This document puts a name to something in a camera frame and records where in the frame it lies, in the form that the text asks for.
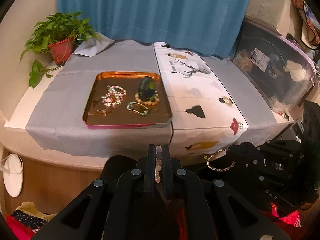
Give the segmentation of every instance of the blue curtain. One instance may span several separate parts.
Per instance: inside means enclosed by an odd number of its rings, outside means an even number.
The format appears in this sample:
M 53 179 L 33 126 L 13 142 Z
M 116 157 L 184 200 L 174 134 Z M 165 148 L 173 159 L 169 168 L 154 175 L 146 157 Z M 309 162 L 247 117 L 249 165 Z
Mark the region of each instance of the blue curtain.
M 114 39 L 164 41 L 176 48 L 226 57 L 249 0 L 58 0 L 58 11 L 80 11 Z

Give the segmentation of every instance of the grey tablecloth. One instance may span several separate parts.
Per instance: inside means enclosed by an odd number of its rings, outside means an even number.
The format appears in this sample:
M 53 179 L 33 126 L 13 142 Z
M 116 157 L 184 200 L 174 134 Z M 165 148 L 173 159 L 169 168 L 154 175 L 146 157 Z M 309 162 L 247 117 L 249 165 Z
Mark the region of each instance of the grey tablecloth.
M 103 71 L 159 73 L 152 45 L 117 42 L 94 57 L 72 54 L 36 105 L 26 126 L 43 149 L 72 155 L 133 158 L 145 156 L 149 143 L 168 144 L 171 125 L 165 128 L 90 130 L 82 121 L 92 85 Z
M 237 143 L 263 144 L 274 133 L 277 121 L 261 94 L 228 59 L 220 60 L 215 57 L 202 57 L 202 59 L 228 91 L 248 124 L 247 131 L 238 138 Z

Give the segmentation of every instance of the orange tray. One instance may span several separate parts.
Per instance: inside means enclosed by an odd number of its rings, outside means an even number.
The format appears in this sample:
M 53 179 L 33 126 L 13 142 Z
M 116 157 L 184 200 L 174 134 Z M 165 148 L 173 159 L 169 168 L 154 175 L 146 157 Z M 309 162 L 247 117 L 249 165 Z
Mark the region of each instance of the orange tray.
M 141 80 L 151 77 L 158 91 L 159 103 L 147 106 L 149 113 L 141 116 L 126 109 L 127 104 L 135 101 Z M 127 91 L 122 104 L 108 114 L 100 114 L 93 109 L 93 101 L 108 93 L 107 86 L 120 86 Z M 84 110 L 83 121 L 89 129 L 128 129 L 136 127 L 165 127 L 172 118 L 172 112 L 165 92 L 161 76 L 147 72 L 102 72 L 97 75 L 93 84 L 87 106 Z

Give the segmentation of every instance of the screw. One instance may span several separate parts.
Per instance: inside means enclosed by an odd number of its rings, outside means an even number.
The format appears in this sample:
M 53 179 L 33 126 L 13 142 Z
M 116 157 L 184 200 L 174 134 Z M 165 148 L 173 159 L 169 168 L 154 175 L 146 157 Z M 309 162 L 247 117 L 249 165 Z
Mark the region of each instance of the screw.
M 96 179 L 94 182 L 93 182 L 93 185 L 95 187 L 101 187 L 103 185 L 103 180 L 102 179 Z
M 224 186 L 224 182 L 223 180 L 221 179 L 217 179 L 214 181 L 214 184 L 217 186 L 217 187 L 223 187 Z
M 141 170 L 139 170 L 139 169 L 133 169 L 133 170 L 131 171 L 131 174 L 134 175 L 134 176 L 140 175 L 140 174 L 141 174 Z
M 185 169 L 178 169 L 177 174 L 180 176 L 184 176 L 187 174 L 187 171 Z

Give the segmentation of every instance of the red flower pot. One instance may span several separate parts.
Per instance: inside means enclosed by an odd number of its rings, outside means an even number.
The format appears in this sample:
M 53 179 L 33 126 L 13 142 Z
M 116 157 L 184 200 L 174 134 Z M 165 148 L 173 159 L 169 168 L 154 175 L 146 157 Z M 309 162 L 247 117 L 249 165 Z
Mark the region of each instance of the red flower pot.
M 54 62 L 60 65 L 67 61 L 72 54 L 72 41 L 73 37 L 69 37 L 63 41 L 59 41 L 55 44 L 49 45 L 48 48 L 51 51 Z

